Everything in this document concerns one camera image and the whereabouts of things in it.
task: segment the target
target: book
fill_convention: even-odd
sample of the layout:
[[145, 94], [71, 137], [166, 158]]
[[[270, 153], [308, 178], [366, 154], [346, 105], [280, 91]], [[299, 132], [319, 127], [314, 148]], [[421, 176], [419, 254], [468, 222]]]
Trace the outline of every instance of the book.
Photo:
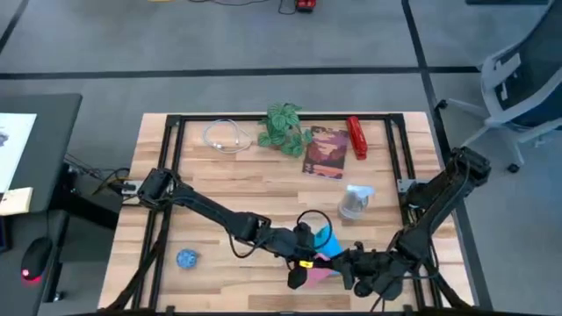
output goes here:
[[330, 179], [343, 178], [349, 133], [332, 128], [312, 126], [313, 141], [306, 147], [302, 172]]
[[37, 114], [0, 113], [0, 193], [10, 188]]

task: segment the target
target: white cable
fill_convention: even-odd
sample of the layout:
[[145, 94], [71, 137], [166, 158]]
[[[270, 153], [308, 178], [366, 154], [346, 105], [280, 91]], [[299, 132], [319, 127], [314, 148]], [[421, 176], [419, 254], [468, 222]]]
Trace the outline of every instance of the white cable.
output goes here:
[[[225, 150], [223, 149], [223, 146], [220, 143], [216, 143], [216, 142], [212, 142], [209, 141], [209, 139], [207, 139], [207, 133], [209, 132], [209, 130], [213, 127], [215, 127], [217, 124], [219, 123], [230, 123], [232, 125], [232, 127], [234, 128], [234, 133], [235, 133], [235, 139], [234, 142], [236, 143], [236, 146], [238, 146], [240, 144], [240, 132], [244, 133], [246, 136], [248, 136], [248, 138], [250, 139], [249, 144], [246, 145], [245, 147], [241, 147], [235, 150]], [[221, 152], [222, 154], [236, 154], [236, 153], [240, 153], [242, 150], [246, 150], [248, 149], [250, 146], [252, 146], [252, 138], [251, 136], [244, 131], [242, 128], [240, 128], [238, 126], [238, 124], [236, 124], [236, 122], [234, 122], [232, 119], [217, 119], [216, 121], [213, 121], [209, 126], [207, 126], [205, 128], [205, 130], [203, 131], [203, 142], [205, 144], [207, 144], [210, 147], [215, 148], [218, 152]]]

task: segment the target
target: pink object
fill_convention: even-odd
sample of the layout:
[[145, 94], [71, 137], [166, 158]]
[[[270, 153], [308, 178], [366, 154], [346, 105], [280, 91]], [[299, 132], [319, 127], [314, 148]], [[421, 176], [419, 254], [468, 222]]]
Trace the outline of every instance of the pink object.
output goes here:
[[[315, 258], [321, 258], [324, 261], [328, 261], [329, 258], [323, 254], [317, 254]], [[323, 268], [312, 268], [306, 270], [306, 282], [304, 286], [307, 288], [315, 286], [321, 280], [327, 278], [332, 272], [331, 269], [323, 269]]]

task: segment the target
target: yellow label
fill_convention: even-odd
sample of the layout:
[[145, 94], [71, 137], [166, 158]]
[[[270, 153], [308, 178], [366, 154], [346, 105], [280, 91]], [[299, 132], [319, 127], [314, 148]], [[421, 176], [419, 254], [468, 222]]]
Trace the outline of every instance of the yellow label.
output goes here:
[[311, 269], [313, 267], [313, 263], [312, 262], [306, 262], [306, 261], [299, 261], [299, 266], [301, 266], [303, 268]]

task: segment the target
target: white paper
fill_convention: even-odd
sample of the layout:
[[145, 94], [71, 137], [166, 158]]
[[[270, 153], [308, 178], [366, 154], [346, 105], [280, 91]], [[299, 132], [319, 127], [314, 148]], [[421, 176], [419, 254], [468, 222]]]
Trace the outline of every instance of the white paper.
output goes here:
[[36, 117], [37, 114], [0, 113], [0, 193], [10, 188]]

